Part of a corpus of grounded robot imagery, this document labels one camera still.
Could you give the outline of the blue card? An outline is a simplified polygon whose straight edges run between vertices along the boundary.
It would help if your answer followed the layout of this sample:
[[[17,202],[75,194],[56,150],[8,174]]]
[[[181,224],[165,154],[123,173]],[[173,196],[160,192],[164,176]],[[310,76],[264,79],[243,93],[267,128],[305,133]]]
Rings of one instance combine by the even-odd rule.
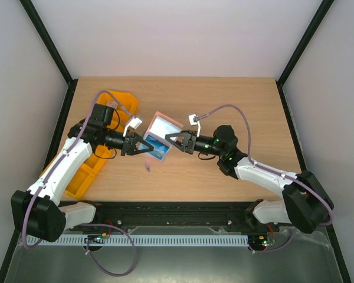
[[[166,155],[171,149],[170,144],[164,143],[151,135],[147,135],[145,137],[145,141],[153,146],[153,150],[147,152],[146,154],[152,158],[155,158],[159,161],[164,161]]]

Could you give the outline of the pink card holder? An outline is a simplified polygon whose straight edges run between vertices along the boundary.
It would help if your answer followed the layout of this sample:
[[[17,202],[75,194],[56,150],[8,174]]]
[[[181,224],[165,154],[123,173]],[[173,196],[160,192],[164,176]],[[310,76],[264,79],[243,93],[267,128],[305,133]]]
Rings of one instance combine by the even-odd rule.
[[[183,128],[183,124],[181,124],[180,122],[170,118],[169,116],[157,111],[155,113],[155,115],[153,116],[153,119],[151,120],[149,127],[147,128],[147,130],[145,131],[143,138],[145,139],[145,137],[147,135],[151,135],[153,137],[155,137],[156,139],[169,144],[166,140],[165,140],[165,135],[166,134],[171,134],[171,133],[178,133],[180,131],[182,131]],[[151,161],[157,160],[155,158],[152,158],[150,156],[148,156],[147,154],[146,158],[145,158],[145,169],[148,173],[151,172]]]

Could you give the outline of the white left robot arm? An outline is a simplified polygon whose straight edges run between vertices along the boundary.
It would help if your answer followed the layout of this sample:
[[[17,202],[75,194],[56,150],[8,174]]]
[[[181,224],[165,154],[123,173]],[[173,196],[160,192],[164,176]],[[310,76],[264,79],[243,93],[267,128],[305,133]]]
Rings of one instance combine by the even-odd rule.
[[[120,150],[122,156],[153,151],[153,146],[135,132],[110,129],[115,109],[102,104],[90,107],[87,117],[73,126],[59,154],[26,191],[11,197],[15,228],[22,238],[28,235],[56,241],[69,228],[91,223],[96,207],[77,202],[61,207],[61,197],[80,166],[98,146]]]

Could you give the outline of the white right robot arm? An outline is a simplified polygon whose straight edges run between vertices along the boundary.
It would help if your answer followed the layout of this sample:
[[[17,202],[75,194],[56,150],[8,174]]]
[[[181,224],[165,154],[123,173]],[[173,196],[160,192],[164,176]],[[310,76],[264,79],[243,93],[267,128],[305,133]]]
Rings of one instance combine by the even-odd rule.
[[[269,223],[286,223],[312,233],[332,221],[333,202],[312,172],[286,172],[253,160],[238,149],[238,139],[229,125],[219,126],[211,137],[184,130],[167,134],[165,139],[182,152],[218,157],[217,165],[224,175],[255,183],[279,197],[278,201],[256,201],[245,217],[252,231]]]

